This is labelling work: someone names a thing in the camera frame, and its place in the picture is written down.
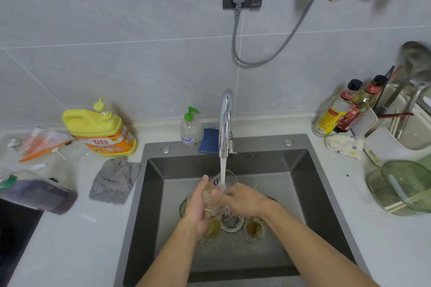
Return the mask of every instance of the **plastic bottle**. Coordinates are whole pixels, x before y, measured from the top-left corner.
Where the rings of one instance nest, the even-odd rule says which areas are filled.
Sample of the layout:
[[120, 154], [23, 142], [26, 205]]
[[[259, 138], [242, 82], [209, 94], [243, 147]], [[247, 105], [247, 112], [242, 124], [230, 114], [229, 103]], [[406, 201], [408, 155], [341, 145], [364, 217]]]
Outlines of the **plastic bottle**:
[[362, 82], [352, 79], [341, 95], [334, 96], [328, 103], [328, 109], [317, 119], [312, 127], [312, 131], [319, 137], [327, 136], [337, 126], [342, 117], [351, 108], [351, 99], [358, 91]]
[[96, 154], [102, 156], [129, 156], [136, 151], [136, 139], [123, 121], [110, 111], [105, 111], [102, 99], [93, 105], [94, 110], [71, 109], [61, 118], [72, 135]]
[[193, 113], [199, 111], [193, 107], [188, 107], [188, 110], [180, 124], [181, 140], [186, 145], [197, 145], [202, 141], [203, 129], [200, 121], [194, 119]]
[[77, 193], [30, 170], [0, 170], [0, 198], [25, 207], [66, 213], [76, 201]]
[[384, 75], [376, 75], [366, 89], [360, 91], [352, 98], [351, 109], [337, 124], [334, 131], [341, 133], [351, 129], [358, 118], [375, 104], [382, 86], [386, 83], [387, 77]]

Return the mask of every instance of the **black bottle cap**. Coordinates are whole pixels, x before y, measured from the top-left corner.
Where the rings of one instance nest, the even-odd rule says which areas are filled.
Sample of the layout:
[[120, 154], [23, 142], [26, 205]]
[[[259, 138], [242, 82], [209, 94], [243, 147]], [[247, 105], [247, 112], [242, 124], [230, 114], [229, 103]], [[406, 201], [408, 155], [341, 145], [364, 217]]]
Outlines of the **black bottle cap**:
[[387, 77], [385, 75], [376, 75], [373, 78], [373, 84], [375, 86], [384, 86], [387, 83]]
[[352, 91], [358, 91], [361, 88], [362, 84], [362, 81], [358, 79], [352, 79], [347, 85], [347, 88]]

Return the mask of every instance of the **black stove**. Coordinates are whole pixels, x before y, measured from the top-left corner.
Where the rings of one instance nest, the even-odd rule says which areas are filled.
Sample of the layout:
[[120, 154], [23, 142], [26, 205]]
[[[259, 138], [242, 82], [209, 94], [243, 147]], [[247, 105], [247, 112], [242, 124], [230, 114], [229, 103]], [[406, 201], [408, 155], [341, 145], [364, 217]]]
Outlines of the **black stove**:
[[0, 287], [6, 287], [43, 211], [0, 199]]

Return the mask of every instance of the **blue sponge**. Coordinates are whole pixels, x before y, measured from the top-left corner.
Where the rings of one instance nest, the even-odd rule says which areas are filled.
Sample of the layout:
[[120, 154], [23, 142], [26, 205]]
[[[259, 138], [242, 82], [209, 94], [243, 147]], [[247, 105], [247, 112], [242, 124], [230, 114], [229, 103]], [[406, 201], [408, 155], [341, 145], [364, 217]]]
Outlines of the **blue sponge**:
[[218, 153], [218, 129], [205, 128], [203, 130], [203, 138], [199, 152], [212, 154]]

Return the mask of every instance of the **running water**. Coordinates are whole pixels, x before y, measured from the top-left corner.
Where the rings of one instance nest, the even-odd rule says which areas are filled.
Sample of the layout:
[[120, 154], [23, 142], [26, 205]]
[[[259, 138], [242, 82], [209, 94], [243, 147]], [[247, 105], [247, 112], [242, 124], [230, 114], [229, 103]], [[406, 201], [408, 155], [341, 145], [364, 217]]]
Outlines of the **running water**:
[[220, 180], [222, 186], [225, 186], [224, 180], [226, 179], [226, 160], [227, 158], [220, 158]]

